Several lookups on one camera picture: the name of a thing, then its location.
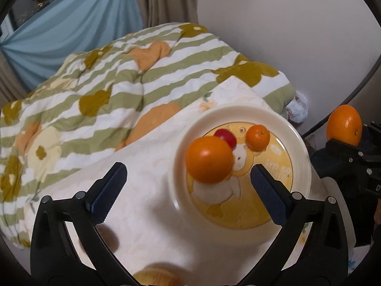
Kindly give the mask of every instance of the plate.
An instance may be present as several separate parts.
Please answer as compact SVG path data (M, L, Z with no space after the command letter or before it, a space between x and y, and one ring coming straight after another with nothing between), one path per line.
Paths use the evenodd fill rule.
M271 133L266 151L254 153L245 146L245 132L254 124ZM198 137L212 135L218 128L237 137L232 176L210 186L193 181L185 167L185 152ZM260 244L274 238L280 227L266 212L250 183L250 169L262 163L291 192L305 197L311 187L311 164L302 138L277 113L247 104L228 104L206 111L191 123L176 143L168 172L171 199L192 228L213 241L229 245Z

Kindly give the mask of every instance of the tangerine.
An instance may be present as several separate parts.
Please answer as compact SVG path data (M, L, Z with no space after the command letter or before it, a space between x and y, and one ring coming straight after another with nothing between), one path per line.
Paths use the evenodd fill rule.
M327 141L335 139L357 146L361 135L361 117L355 108L348 104L340 105L331 113L327 124Z
M189 145L185 153L185 164L189 174L200 183L219 183L233 169L233 151L223 139L203 136Z
M270 132L262 125L251 126L246 132L245 141L253 151L264 151L270 143Z

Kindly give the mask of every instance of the bed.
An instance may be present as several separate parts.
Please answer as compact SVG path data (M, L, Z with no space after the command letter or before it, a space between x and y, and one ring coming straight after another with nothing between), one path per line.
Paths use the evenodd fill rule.
M24 209L34 212L45 188L140 140L196 100L201 112L215 106L211 90L230 77L277 113L295 96L282 72L249 61L198 24L164 24L69 55L55 75L1 110L1 231L28 247Z

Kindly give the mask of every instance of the white floral tablecloth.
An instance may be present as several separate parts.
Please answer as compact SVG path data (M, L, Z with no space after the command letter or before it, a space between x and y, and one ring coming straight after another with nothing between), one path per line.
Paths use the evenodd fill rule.
M131 273L146 266L169 268L189 286L234 285L256 264L271 242L233 247L203 241L197 236L197 231L188 228L176 212L166 180L173 143L176 142L174 139L200 113L233 102L269 108L245 83L230 77L140 140L47 187L40 195L49 194L54 200L71 198L79 190L88 190L115 162L123 162L128 169L127 183L105 224L119 239L120 246L115 256L125 268ZM313 173L310 198L325 197L325 189ZM37 211L38 203L33 202L32 206L33 209L30 206L25 209L30 235L35 217L33 211ZM69 223L68 229L81 260L92 266L79 246L72 224ZM301 234L286 266L296 261L307 232L308 227Z

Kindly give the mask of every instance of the person's hand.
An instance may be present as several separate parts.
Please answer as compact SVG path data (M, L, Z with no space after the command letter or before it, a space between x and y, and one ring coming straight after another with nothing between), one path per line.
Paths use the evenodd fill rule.
M375 212L375 222L376 224L381 224L381 199L378 199L378 204Z

